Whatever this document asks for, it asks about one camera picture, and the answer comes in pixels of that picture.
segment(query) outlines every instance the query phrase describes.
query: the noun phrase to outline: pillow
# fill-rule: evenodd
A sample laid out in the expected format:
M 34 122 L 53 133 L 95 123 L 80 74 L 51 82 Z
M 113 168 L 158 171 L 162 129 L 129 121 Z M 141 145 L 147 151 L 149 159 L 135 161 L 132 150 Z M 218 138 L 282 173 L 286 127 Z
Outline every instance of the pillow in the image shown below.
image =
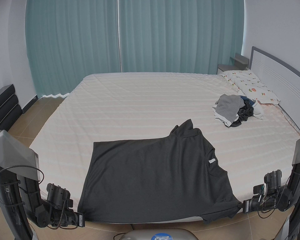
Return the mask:
M 231 70 L 220 73 L 227 81 L 232 81 L 247 98 L 258 100 L 262 104 L 279 104 L 280 100 L 273 91 L 263 84 L 250 70 Z

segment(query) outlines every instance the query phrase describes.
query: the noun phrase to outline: gray garment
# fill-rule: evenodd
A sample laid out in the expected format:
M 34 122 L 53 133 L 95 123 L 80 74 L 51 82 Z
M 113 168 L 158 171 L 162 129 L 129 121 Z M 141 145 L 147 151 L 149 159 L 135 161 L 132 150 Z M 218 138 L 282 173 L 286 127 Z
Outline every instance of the gray garment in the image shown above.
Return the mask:
M 240 96 L 227 96 L 226 94 L 220 96 L 219 100 L 216 101 L 216 104 L 216 113 L 223 116 L 231 123 L 235 121 L 236 114 L 238 113 L 239 109 L 245 106 L 244 100 L 241 99 Z

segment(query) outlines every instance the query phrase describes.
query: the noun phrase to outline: bed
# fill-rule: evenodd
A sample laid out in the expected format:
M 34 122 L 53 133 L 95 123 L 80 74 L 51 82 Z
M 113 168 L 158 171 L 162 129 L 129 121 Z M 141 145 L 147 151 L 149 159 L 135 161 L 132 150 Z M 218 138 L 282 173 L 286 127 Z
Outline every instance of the bed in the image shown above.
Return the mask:
M 233 193 L 241 202 L 252 197 L 253 186 L 261 184 L 267 172 L 281 169 L 284 183 L 299 139 L 300 113 L 293 110 L 300 102 L 300 73 L 274 58 L 253 48 L 250 66 L 282 99 L 284 110 L 265 104 L 264 120 L 251 117 L 237 128 L 214 120 L 212 105 L 220 95 L 239 92 L 220 75 L 104 73 L 85 77 L 30 146 L 39 155 L 45 174 L 42 198 L 47 197 L 47 183 L 63 186 L 70 191 L 76 211 L 93 142 L 165 137 L 187 119 L 215 147 L 219 165 L 228 171 Z

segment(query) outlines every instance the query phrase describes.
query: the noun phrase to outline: white sticker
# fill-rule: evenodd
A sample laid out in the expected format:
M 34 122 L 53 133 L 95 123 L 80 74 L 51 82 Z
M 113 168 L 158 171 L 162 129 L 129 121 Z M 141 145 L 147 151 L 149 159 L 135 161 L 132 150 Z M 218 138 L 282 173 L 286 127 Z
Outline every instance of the white sticker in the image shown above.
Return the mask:
M 79 226 L 82 227 L 82 215 L 79 215 Z
M 213 158 L 212 160 L 208 160 L 209 163 L 213 163 L 215 161 L 215 159 Z
M 248 212 L 249 211 L 249 200 L 246 201 L 246 211 L 245 212 Z

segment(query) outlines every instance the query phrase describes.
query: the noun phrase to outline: curtain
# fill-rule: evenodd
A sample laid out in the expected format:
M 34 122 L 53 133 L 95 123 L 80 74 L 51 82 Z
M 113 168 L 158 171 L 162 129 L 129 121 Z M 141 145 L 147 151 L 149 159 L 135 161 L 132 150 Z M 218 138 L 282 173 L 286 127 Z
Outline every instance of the curtain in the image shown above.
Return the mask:
M 241 53 L 244 0 L 119 0 L 123 72 L 216 74 Z
M 27 0 L 25 33 L 39 97 L 69 93 L 93 73 L 121 71 L 117 0 Z

